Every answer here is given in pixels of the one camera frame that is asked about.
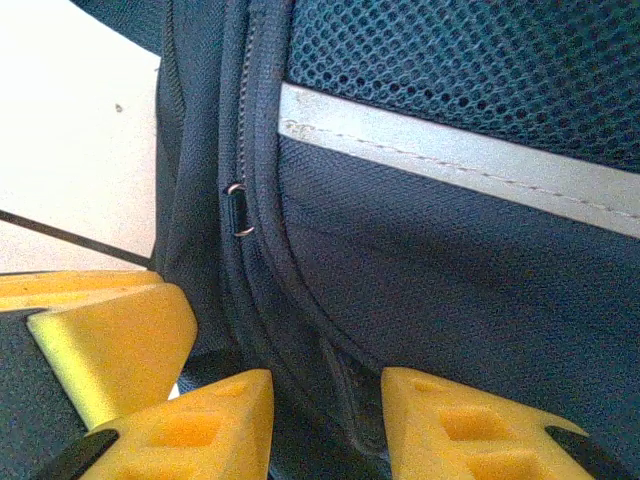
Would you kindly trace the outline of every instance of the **black line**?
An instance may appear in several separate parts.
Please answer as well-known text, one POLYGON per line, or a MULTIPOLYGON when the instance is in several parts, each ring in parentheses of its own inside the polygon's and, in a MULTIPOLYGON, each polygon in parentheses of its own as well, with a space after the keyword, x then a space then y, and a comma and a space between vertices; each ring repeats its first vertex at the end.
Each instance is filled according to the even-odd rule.
POLYGON ((58 240, 73 243, 74 245, 78 245, 79 247, 84 247, 95 252, 104 253, 105 255, 109 255, 110 257, 119 258, 120 260, 124 260, 125 262, 140 265, 141 267, 149 268, 150 265, 148 258, 143 257, 142 255, 138 255, 137 253, 128 252, 126 250, 122 250, 121 248, 107 245, 106 243, 91 240, 90 238, 83 237, 81 235, 76 235, 75 233, 66 232, 64 230, 60 230, 59 228, 36 222, 35 220, 29 220, 28 218, 21 217, 20 215, 15 215, 13 213, 0 210, 0 220, 12 223, 13 225, 17 225, 19 227, 33 230, 34 232, 57 238, 58 240))

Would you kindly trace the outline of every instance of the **yellow plastic piece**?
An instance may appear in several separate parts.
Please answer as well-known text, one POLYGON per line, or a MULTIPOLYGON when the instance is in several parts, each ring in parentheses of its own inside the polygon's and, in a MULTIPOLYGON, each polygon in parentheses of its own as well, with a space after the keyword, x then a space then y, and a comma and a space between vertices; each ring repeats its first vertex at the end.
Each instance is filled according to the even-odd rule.
POLYGON ((181 290, 157 283, 79 293, 27 325, 87 427, 165 401, 196 337, 181 290))
POLYGON ((408 368, 382 374, 394 480, 587 480, 552 440, 573 423, 535 408, 408 368))
POLYGON ((154 272, 54 272, 0 276, 0 311, 84 301, 101 289, 162 283, 154 272))
POLYGON ((81 480, 264 480, 273 426, 268 370, 250 370, 101 425, 120 438, 81 480))

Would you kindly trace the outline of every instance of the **white surface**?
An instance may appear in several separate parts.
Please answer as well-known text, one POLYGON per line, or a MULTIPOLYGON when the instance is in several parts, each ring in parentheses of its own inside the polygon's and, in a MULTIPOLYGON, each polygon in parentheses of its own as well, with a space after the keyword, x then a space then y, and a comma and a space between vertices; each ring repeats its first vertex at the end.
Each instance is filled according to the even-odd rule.
POLYGON ((0 64, 0 209, 149 256, 158 57, 30 0, 0 2, 0 64))
POLYGON ((10 223, 0 222, 0 273, 46 270, 144 270, 10 223))
POLYGON ((640 238, 640 175, 283 84, 294 140, 640 238))

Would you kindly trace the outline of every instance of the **reflective strip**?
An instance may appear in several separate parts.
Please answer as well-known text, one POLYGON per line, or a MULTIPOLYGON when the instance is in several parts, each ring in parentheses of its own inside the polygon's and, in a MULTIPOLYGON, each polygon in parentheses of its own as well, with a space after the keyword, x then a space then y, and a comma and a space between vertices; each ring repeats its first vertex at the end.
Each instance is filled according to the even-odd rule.
POLYGON ((293 140, 640 238, 640 175, 294 85, 280 101, 293 140))

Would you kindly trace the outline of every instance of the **zipper track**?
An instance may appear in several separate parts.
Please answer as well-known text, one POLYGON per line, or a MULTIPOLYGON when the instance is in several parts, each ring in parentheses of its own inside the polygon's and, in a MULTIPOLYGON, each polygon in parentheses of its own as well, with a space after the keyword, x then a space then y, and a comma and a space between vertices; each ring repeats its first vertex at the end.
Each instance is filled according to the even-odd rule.
POLYGON ((240 166, 240 181, 246 181, 245 173, 245 116, 247 103, 247 85, 249 83, 249 66, 251 64, 251 53, 253 51, 253 41, 256 35, 257 20, 252 17, 249 21, 249 33, 247 35, 247 45, 244 50, 242 61, 242 75, 240 77, 240 98, 238 101, 238 164, 240 166))

